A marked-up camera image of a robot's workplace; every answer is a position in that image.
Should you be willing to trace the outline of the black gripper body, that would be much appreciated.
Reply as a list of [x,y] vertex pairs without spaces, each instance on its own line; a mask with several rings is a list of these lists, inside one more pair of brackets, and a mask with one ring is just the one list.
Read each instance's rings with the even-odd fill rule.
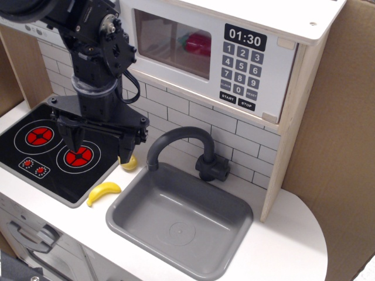
[[76,88],[77,94],[66,97],[52,97],[47,104],[53,110],[52,118],[56,121],[60,116],[83,123],[86,130],[120,138],[130,133],[135,135],[135,144],[147,139],[149,120],[129,107],[136,102],[138,92],[130,99],[123,99],[122,87],[116,84],[104,88]]

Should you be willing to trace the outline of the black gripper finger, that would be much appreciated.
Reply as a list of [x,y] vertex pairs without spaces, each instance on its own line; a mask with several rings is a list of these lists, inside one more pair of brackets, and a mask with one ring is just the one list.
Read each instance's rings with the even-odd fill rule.
[[57,128],[68,149],[78,152],[84,139],[83,123],[60,116],[57,119]]
[[130,133],[121,135],[118,143],[118,156],[121,164],[126,164],[130,161],[134,149],[135,135]]

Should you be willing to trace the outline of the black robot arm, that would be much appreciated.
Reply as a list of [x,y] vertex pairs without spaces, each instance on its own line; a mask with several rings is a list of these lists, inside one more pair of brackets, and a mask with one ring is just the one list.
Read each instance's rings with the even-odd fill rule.
[[135,47],[122,28],[111,1],[2,1],[1,16],[16,23],[41,21],[57,29],[71,55],[75,96],[49,98],[59,134],[76,152],[87,130],[118,139],[118,157],[128,163],[136,145],[146,141],[149,120],[125,99],[122,79],[138,80],[129,72]]

